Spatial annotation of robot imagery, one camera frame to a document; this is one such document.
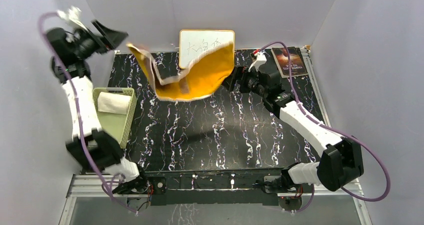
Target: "white tissue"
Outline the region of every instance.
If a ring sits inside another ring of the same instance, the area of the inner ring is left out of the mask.
[[[101,92],[98,95],[97,107],[99,112],[112,114],[127,114],[131,96]]]

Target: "white wall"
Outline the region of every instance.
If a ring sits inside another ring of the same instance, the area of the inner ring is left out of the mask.
[[[87,0],[100,21],[152,51],[178,50],[181,29],[230,29],[237,48],[311,44],[334,0]]]
[[[58,224],[80,166],[65,148],[71,114],[50,70],[51,52],[38,34],[37,20],[68,5],[65,0],[0,1],[0,223]],[[82,1],[67,2],[78,6]],[[90,17],[90,11],[83,15]],[[64,23],[51,19],[45,25],[56,26]]]
[[[105,25],[110,29],[116,29],[109,23],[105,23],[101,19],[95,17],[91,8],[89,7],[86,0],[55,0],[58,5],[58,9],[67,10],[71,6],[75,6],[81,9],[81,21],[90,28],[90,30],[98,34],[97,29],[92,25],[91,21],[97,19],[101,24]],[[109,77],[111,76],[112,65],[114,63],[114,53],[108,52],[106,54],[93,54],[89,59],[86,60],[90,66],[91,80],[95,87],[107,87]]]
[[[312,44],[331,125],[366,142],[386,163],[389,196],[368,203],[375,225],[424,219],[424,0],[336,0]],[[385,186],[364,152],[367,197]]]

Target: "black marble surface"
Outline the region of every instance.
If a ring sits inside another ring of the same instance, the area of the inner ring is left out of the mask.
[[[252,63],[253,50],[237,50],[236,66]],[[178,73],[178,53],[154,53],[162,77]],[[275,63],[270,50],[267,63]],[[323,119],[308,75],[293,78],[307,110]],[[289,80],[285,86],[290,87]],[[317,153],[256,94],[228,92],[192,102],[159,101],[132,54],[116,55],[108,87],[134,88],[137,107],[125,156],[146,171],[285,167],[316,162]]]

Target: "book cover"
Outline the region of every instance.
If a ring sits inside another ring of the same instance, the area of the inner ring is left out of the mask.
[[[275,63],[277,64],[281,77],[289,77],[289,59],[285,48],[274,47],[271,49],[274,56]],[[302,58],[301,50],[298,47],[288,47],[291,59],[291,74],[293,76],[301,76],[308,74],[305,62]]]

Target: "green basket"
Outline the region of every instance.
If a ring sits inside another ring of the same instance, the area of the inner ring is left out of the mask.
[[[115,114],[98,111],[99,108],[97,106],[97,99],[99,98],[101,92],[131,96],[131,99],[129,100],[128,113]],[[96,87],[93,89],[93,100],[95,110],[97,111],[98,121],[100,122],[103,130],[116,139],[122,149],[126,148],[137,103],[134,88]]]

